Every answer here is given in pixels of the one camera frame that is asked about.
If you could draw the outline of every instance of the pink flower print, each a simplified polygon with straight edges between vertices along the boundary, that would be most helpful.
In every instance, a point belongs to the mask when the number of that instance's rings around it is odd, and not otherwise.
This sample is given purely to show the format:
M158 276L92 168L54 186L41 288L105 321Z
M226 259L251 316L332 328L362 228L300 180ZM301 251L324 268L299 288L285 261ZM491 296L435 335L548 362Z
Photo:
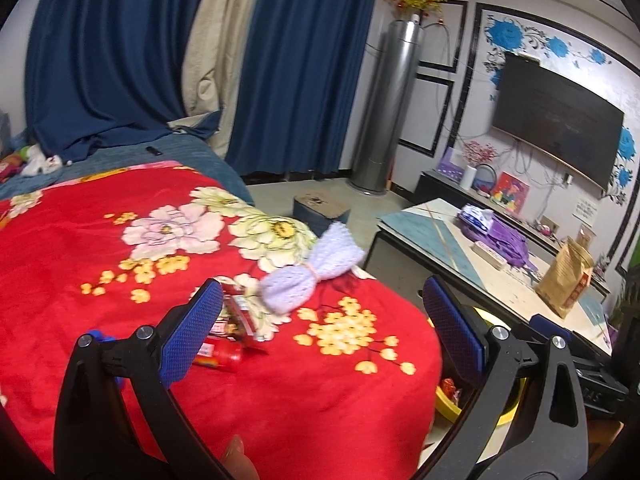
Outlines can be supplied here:
M220 248L214 239L225 224L219 213L205 212L206 206L186 204L178 209L166 205L138 218L124 229L122 240L136 248L132 260L159 260L178 249L187 253L213 253Z

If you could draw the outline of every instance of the stool top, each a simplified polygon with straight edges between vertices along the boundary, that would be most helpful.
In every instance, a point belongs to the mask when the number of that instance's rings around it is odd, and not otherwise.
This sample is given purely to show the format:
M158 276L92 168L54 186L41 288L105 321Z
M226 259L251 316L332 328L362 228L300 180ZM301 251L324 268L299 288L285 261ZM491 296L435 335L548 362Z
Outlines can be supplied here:
M338 216L350 209L348 205L317 191L296 195L293 200L307 206L325 218L338 218Z

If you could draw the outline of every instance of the metal screw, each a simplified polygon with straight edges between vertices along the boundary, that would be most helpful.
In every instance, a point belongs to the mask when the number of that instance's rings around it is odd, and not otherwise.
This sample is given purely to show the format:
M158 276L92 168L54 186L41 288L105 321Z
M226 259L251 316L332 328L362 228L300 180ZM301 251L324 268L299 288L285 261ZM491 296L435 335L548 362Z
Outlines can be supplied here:
M556 348L562 349L566 346L566 342L559 335L555 335L551 338L551 342Z
M138 339L149 339L154 334L154 328L151 325L143 325L136 330Z
M91 344L91 341L93 341L93 340L94 340L94 338L91 337L90 334L81 335L78 338L78 346L80 348L84 348L85 346L89 346Z
M503 326L494 326L491 329L491 334L500 341L504 341L509 337L509 331Z

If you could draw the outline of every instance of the curtain fold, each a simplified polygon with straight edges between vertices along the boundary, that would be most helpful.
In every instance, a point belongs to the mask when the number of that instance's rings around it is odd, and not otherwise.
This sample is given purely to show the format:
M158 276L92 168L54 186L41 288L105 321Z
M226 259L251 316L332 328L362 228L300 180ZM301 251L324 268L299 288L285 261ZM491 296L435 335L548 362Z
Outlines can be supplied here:
M47 155L155 140L185 116L182 60L200 0L40 0L25 74L27 133ZM206 138L220 114L191 128Z
M226 161L338 169L374 0L257 0Z
M244 46L255 0L201 0L182 66L182 98L188 117L173 127L193 126L220 110L218 131L208 143L225 156L236 113Z

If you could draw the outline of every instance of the flat screen tv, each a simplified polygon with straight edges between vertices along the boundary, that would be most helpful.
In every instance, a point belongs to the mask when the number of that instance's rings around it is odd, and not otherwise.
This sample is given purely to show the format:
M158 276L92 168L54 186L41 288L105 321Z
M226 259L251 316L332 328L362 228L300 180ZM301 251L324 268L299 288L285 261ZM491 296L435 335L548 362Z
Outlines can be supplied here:
M523 57L507 55L492 125L542 150L603 190L624 114L607 100Z

